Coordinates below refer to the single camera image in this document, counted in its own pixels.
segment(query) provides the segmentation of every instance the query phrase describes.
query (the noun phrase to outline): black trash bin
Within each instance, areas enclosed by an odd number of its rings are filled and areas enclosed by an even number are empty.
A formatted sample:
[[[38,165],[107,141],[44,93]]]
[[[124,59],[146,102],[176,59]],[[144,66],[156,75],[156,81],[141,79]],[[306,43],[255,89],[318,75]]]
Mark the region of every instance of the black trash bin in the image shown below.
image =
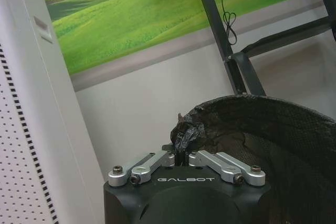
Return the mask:
[[[195,150],[260,165],[273,187],[270,223],[336,223],[336,121],[269,97],[236,95],[196,106],[171,133],[177,165]]]

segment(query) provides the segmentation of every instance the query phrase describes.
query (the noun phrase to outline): white appliance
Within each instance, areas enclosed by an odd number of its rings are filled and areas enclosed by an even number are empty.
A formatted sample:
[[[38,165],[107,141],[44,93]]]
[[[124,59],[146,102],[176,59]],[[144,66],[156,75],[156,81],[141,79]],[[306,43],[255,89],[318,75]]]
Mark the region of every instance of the white appliance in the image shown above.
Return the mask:
[[[0,223],[103,223],[103,176],[44,0],[0,0]]]

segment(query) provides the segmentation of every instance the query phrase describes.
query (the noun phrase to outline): green grass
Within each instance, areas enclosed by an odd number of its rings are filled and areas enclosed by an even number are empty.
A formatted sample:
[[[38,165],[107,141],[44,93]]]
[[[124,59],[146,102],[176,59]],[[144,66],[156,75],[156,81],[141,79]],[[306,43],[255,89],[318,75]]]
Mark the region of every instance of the green grass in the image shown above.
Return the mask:
[[[201,0],[53,1],[48,8],[70,73],[208,26]],[[280,1],[225,0],[225,6],[242,15]]]

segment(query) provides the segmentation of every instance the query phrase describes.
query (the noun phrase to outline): black cable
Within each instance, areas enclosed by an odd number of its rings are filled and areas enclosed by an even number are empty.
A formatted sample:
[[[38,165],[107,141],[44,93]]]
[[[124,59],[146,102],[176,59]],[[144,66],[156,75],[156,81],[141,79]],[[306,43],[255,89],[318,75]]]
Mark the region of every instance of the black cable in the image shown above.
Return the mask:
[[[224,24],[226,25],[226,36],[228,40],[229,40],[230,34],[234,36],[234,43],[231,43],[229,41],[229,44],[233,46],[237,44],[237,41],[238,41],[237,34],[232,28],[232,25],[236,21],[237,15],[235,13],[225,11],[224,0],[221,0],[221,2],[222,2],[222,9],[223,9],[223,21],[224,21]]]

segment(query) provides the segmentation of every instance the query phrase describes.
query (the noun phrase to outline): white wall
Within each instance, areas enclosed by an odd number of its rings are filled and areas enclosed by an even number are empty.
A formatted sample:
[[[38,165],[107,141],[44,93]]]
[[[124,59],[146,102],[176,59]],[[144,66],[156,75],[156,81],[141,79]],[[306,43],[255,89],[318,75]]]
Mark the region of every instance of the white wall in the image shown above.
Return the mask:
[[[324,8],[239,36],[242,49],[263,36],[325,16]],[[336,44],[330,32],[263,56],[253,64],[269,96],[336,118]],[[170,142],[177,114],[232,94],[215,44],[77,92],[104,175],[142,152]]]

